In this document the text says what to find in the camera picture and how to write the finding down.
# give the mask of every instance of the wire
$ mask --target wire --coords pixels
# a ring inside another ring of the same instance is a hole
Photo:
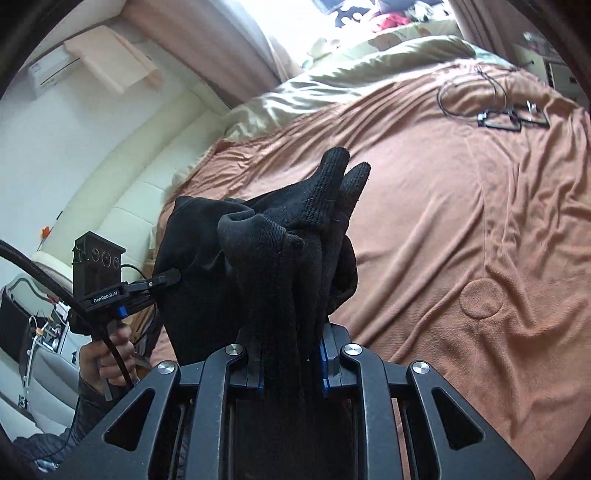
[[[105,345],[115,358],[115,362],[121,370],[121,374],[123,375],[123,378],[125,379],[125,383],[127,384],[127,386],[130,389],[134,387],[134,383],[131,380],[131,376],[127,371],[123,359],[121,358],[121,354],[109,338],[109,334],[106,332],[105,329],[98,328],[95,325],[93,325],[92,322],[90,322],[86,310],[64,287],[62,287],[58,282],[51,278],[38,265],[33,263],[28,257],[23,255],[12,245],[6,243],[4,240],[0,240],[0,257],[5,258],[9,262],[15,264],[17,267],[19,267],[24,272],[32,276],[35,280],[37,280],[39,283],[41,283],[44,287],[48,288],[57,297],[61,298],[66,304],[68,304],[72,308],[72,310],[76,312],[80,319],[86,324],[86,326],[88,326],[88,328],[92,331],[93,335],[105,343]]]
[[[154,311],[152,312],[152,318],[148,327],[144,330],[144,332],[139,336],[139,338],[134,342],[134,346],[140,343],[144,337],[149,333],[154,333],[156,330],[156,317],[158,316],[158,306],[154,303]]]
[[[505,77],[507,77],[507,75],[517,71],[518,68],[512,67],[510,69],[502,69],[502,70],[507,72],[506,74],[503,75],[503,78],[505,78]],[[505,88],[501,85],[501,83],[496,78],[483,72],[482,68],[480,66],[478,66],[475,68],[474,72],[466,73],[464,75],[460,75],[458,77],[454,77],[452,79],[449,79],[449,80],[443,82],[443,84],[437,89],[437,95],[436,95],[437,106],[443,112],[443,115],[445,115],[448,118],[455,119],[455,120],[466,121],[466,122],[475,122],[476,117],[474,115],[465,115],[463,113],[452,112],[451,110],[447,109],[443,105],[443,96],[451,88],[459,87],[462,85],[466,85],[470,82],[477,82],[480,80],[486,80],[490,84],[490,86],[492,87],[492,89],[494,91],[494,96],[495,96],[492,104],[489,107],[487,107],[485,110],[498,108],[497,103],[499,101],[499,90],[501,91],[502,97],[503,97],[502,110],[506,110],[509,107],[509,96],[507,94],[507,91],[505,90]]]
[[[72,430],[74,430],[74,425],[76,424],[76,417],[78,416],[78,407],[80,406],[80,396],[78,396],[78,400],[76,401],[76,409],[74,410],[74,418],[72,419],[72,426],[70,427],[70,430],[68,430],[68,436],[66,437],[66,441],[64,442],[64,444],[58,448],[55,452],[52,453],[48,453],[46,455],[43,455],[42,457],[36,457],[36,458],[25,458],[25,462],[36,462],[37,460],[50,460],[50,457],[53,457],[55,455],[57,455],[58,453],[60,453],[64,448],[66,448],[68,446],[68,444],[70,443],[70,439],[72,438]]]
[[[147,277],[144,275],[144,272],[142,272],[142,271],[141,271],[141,270],[140,270],[138,267],[136,267],[135,265],[131,265],[131,264],[129,264],[129,263],[124,263],[124,264],[122,264],[122,265],[121,265],[121,268],[123,268],[123,267],[127,267],[127,268],[133,268],[133,269],[134,269],[134,270],[135,270],[137,273],[139,273],[139,274],[140,274],[140,275],[141,275],[141,276],[144,278],[144,280],[147,280],[147,279],[148,279],[148,278],[147,278]]]

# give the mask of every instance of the black cloth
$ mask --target black cloth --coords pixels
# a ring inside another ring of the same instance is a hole
[[[179,363],[243,326],[259,339],[265,395],[236,405],[239,479],[353,475],[350,405],[322,398],[314,375],[323,325],[357,286],[345,233],[370,167],[348,163],[332,148],[305,181],[246,202],[180,197],[168,220],[154,272],[182,274],[157,299]]]
[[[205,360],[251,325],[266,388],[301,393],[327,316],[357,286],[345,233],[370,166],[345,175],[349,159],[332,148],[309,179],[246,202],[177,199],[154,273],[182,274],[157,298],[181,365]]]

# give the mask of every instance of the orange blanket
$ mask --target orange blanket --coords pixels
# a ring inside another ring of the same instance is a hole
[[[306,178],[334,145],[369,162],[348,232],[359,287],[331,320],[386,360],[432,363],[544,480],[591,414],[591,125],[529,74],[484,65],[551,128],[446,118],[436,93],[451,78],[449,110],[492,102],[489,82],[459,77],[474,68],[448,64],[268,137],[221,141],[174,197],[249,199]]]

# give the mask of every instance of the sleeve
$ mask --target sleeve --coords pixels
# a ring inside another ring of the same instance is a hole
[[[79,398],[72,427],[61,435],[38,433],[18,437],[12,443],[26,462],[35,463],[41,471],[57,469],[60,463],[84,437],[109,413],[116,401],[107,402],[103,395],[79,379]]]

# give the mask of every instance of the beige curtain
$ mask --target beige curtain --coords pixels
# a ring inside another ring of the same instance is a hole
[[[128,0],[122,16],[193,69],[231,107],[302,72],[236,0]]]
[[[536,32],[531,22],[507,0],[449,0],[464,38],[513,63],[512,45],[523,33]]]

